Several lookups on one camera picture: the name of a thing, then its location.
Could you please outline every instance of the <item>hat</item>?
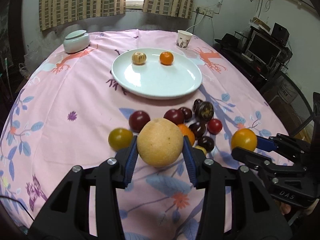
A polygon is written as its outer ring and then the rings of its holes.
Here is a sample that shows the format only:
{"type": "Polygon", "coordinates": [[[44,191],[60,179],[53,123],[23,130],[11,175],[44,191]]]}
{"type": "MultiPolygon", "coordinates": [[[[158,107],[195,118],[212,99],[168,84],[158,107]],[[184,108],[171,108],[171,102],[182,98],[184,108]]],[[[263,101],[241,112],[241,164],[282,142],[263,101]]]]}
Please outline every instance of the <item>hat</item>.
{"type": "Polygon", "coordinates": [[[221,44],[223,47],[231,47],[231,48],[237,48],[239,44],[239,40],[231,35],[230,33],[226,33],[222,40],[215,39],[215,41],[219,44],[221,44]]]}

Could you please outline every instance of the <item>plate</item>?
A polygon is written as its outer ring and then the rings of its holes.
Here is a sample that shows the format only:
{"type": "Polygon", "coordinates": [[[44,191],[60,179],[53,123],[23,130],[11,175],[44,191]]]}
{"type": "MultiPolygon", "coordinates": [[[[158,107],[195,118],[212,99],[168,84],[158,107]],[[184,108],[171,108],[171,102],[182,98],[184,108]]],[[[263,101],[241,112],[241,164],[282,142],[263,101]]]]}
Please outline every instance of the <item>plate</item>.
{"type": "Polygon", "coordinates": [[[111,73],[120,86],[145,98],[173,99],[196,91],[202,82],[202,73],[197,65],[172,51],[173,63],[163,65],[159,56],[164,51],[152,48],[129,50],[114,60],[111,73]],[[133,64],[135,52],[146,54],[145,64],[133,64]]]}

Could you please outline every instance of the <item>white wall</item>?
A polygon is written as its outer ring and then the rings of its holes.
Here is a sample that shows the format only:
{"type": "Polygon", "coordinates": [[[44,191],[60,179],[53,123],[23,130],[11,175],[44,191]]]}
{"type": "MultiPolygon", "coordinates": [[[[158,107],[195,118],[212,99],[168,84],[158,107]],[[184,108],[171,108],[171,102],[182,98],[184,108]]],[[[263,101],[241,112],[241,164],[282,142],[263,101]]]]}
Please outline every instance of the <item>white wall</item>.
{"type": "MultiPolygon", "coordinates": [[[[214,5],[219,0],[195,0],[197,6],[214,5]]],[[[225,33],[234,34],[234,31],[242,31],[249,24],[249,19],[254,14],[258,0],[223,0],[220,14],[214,14],[214,38],[221,39],[225,33]]],[[[64,37],[74,30],[85,29],[88,32],[95,31],[120,31],[127,29],[140,30],[167,30],[176,31],[186,29],[193,25],[195,13],[192,20],[165,17],[142,13],[138,10],[127,10],[125,15],[116,15],[111,17],[96,17],[85,19],[69,24],[57,26],[55,28],[40,31],[39,27],[39,0],[23,0],[22,4],[22,32],[26,53],[41,46],[43,54],[47,57],[59,45],[62,44],[64,37]]],[[[204,17],[202,22],[195,27],[195,35],[213,44],[213,29],[211,19],[204,17]]]]}
{"type": "Polygon", "coordinates": [[[260,18],[271,29],[275,22],[288,29],[293,53],[288,74],[313,106],[313,92],[320,92],[320,18],[291,0],[272,0],[270,10],[265,12],[266,1],[260,18]]]}

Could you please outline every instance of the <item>speaker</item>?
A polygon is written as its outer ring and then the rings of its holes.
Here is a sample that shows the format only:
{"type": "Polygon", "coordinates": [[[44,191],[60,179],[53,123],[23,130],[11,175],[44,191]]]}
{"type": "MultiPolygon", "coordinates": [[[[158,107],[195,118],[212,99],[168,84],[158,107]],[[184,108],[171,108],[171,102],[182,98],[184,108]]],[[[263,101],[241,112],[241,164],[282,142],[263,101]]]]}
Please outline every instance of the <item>speaker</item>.
{"type": "Polygon", "coordinates": [[[277,41],[279,41],[282,45],[286,46],[287,41],[289,39],[289,32],[280,24],[275,23],[275,25],[273,26],[271,36],[274,37],[277,41]]]}

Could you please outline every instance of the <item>pink tablecloth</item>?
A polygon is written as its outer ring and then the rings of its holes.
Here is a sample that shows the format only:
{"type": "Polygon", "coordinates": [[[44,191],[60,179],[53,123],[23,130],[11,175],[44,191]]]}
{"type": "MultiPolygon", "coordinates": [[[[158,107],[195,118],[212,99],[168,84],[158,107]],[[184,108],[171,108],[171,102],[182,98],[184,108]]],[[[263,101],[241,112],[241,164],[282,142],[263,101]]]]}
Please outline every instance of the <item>pink tablecloth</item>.
{"type": "MultiPolygon", "coordinates": [[[[145,110],[153,119],[171,108],[191,108],[197,98],[212,102],[223,130],[211,135],[216,147],[209,156],[235,169],[240,163],[231,157],[229,144],[236,130],[247,127],[265,137],[286,133],[259,92],[233,65],[196,36],[188,49],[178,49],[176,36],[140,30],[91,33],[90,47],[84,51],[68,55],[63,46],[56,49],[31,76],[10,111],[0,140],[0,194],[20,200],[36,217],[73,165],[98,166],[115,155],[108,134],[116,127],[129,128],[128,118],[135,110],[145,110]],[[145,47],[190,58],[203,73],[201,87],[171,101],[140,98],[122,89],[110,73],[113,60],[129,49],[145,47]]],[[[275,163],[288,164],[275,153],[269,156],[275,163]]],[[[230,189],[226,194],[225,230],[231,227],[230,189]]],[[[182,155],[161,170],[139,158],[132,183],[117,195],[127,239],[195,239],[204,191],[191,186],[182,155]]],[[[2,202],[18,224],[31,225],[19,205],[2,202]]],[[[95,234],[94,200],[90,207],[90,230],[95,234]]]]}

